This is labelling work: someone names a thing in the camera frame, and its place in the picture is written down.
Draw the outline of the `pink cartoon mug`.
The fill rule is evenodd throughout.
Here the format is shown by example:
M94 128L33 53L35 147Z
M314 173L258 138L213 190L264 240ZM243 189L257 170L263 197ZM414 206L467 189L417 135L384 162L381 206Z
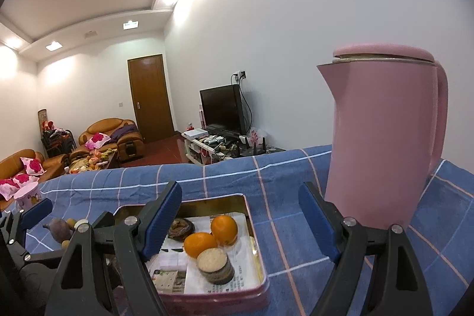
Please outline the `pink cartoon mug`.
M41 201L42 196L39 190L39 183L32 182L20 188L14 194L17 210L28 210Z

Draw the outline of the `black chair with clothes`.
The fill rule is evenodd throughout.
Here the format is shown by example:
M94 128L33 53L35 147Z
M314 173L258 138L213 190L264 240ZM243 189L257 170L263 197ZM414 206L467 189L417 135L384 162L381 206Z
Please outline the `black chair with clothes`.
M38 111L40 139L48 158L58 155L70 155L76 149L71 131L57 128L47 117L47 110Z

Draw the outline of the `white TV stand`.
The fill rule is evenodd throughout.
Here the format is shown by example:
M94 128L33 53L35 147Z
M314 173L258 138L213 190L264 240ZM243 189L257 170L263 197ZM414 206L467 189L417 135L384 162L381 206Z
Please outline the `white TV stand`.
M186 158L196 165L205 166L220 161L251 156L283 152L273 147L256 131L250 136L226 136L210 134L204 129L193 129L182 133Z

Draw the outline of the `black television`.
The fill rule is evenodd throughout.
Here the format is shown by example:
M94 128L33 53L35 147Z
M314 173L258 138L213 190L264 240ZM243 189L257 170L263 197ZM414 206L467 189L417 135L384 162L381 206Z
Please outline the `black television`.
M199 91L206 125L243 134L244 109L237 84L217 86Z

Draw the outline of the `pink floral cushion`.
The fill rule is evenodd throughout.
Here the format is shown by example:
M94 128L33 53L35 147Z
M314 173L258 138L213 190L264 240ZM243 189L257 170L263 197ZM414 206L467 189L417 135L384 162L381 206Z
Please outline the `pink floral cushion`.
M20 160L24 166L26 174L29 176L40 177L46 172L43 168L42 162L36 158L21 157Z

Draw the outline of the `pink electric kettle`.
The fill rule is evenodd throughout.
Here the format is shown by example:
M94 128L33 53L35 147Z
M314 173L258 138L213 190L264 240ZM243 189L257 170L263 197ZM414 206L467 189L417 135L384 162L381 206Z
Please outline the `pink electric kettle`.
M325 199L363 226L406 229L438 165L448 77L434 56L397 44L357 44L318 67L334 99Z

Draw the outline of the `brown kiwi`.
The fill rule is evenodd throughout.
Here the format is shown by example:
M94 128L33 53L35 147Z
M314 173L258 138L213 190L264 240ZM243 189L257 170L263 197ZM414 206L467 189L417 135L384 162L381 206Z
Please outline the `brown kiwi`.
M69 227L72 228L72 229L73 229L73 228L75 227L75 225L76 225L76 220L74 220L74 219L72 219L72 218L67 219L66 222L68 223Z
M69 241L69 240L64 240L64 241L62 242L62 244L61 244L61 247L62 247L63 249L66 249L66 248L69 246L69 244L70 244L70 241Z

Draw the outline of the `dark brown wrinkled fruit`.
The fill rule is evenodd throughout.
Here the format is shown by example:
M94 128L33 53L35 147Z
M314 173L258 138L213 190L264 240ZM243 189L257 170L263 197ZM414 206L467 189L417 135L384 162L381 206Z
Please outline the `dark brown wrinkled fruit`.
M176 217L171 227L168 230L168 238L176 241L184 241L189 235L193 234L195 230L194 224L185 219Z

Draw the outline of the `brown wooden door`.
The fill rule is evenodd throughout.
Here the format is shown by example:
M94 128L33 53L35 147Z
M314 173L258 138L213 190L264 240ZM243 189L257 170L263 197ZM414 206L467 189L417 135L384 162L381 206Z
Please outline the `brown wooden door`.
M162 54L127 61L137 127L146 144L174 135Z

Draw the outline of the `cluttered coffee table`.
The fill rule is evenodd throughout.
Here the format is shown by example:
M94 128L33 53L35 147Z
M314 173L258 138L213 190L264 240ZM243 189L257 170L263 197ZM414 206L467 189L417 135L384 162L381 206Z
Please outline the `cluttered coffee table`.
M104 152L94 152L85 157L78 158L71 162L69 174L78 174L85 171L100 171L113 169L118 165L118 155L116 149L109 149Z

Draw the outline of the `brown leather long sofa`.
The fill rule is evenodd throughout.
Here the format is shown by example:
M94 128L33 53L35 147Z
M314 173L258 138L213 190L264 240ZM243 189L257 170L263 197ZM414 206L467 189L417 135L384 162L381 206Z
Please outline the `brown leather long sofa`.
M42 162L46 171L40 177L26 174L21 157L36 158ZM67 155L58 155L53 158L44 159L40 152L32 149L18 151L1 161L1 210L4 211L15 204L14 194L23 186L38 182L40 184L55 177L62 176L64 168L68 164Z

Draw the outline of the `purple round fruit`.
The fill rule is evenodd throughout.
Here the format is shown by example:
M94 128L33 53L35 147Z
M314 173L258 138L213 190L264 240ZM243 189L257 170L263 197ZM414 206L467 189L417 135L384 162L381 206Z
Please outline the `purple round fruit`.
M43 224L43 228L47 229L51 233L52 238L59 244L66 240L71 240L72 231L64 219L53 218L49 223Z

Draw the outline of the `orange fruit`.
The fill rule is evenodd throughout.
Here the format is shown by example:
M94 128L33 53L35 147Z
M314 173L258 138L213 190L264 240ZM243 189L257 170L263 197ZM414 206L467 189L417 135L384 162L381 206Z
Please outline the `orange fruit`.
M232 246L238 237L238 225L231 216L219 215L211 221L211 233L220 246Z
M186 254L194 259L204 250L217 248L218 244L214 237L208 232L195 232L189 235L183 243Z

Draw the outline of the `jar with beige lid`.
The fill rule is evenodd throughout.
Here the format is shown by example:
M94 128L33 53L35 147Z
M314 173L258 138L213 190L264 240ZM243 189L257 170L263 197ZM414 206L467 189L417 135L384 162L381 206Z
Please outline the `jar with beige lid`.
M79 229L79 227L83 224L89 224L89 221L87 219L80 219L79 221L75 223L74 229L75 230Z
M225 285L235 276L227 253L221 248L209 248L198 255L198 271L214 285Z

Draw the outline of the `pink tin box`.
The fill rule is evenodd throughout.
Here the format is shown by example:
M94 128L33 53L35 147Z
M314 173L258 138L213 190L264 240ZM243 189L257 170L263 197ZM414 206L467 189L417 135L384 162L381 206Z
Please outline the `pink tin box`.
M172 315L231 315L269 304L268 276L241 193L183 201L145 271Z

